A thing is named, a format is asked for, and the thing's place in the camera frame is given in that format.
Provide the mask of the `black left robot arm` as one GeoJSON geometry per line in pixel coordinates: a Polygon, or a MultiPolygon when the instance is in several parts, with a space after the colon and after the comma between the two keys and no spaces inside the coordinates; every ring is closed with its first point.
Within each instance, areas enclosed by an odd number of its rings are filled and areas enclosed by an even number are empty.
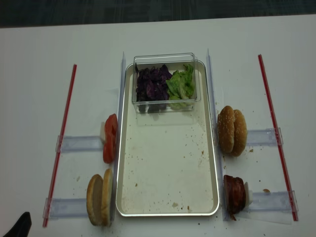
{"type": "Polygon", "coordinates": [[[24,212],[3,237],[27,237],[32,226],[30,212],[24,212]]]}

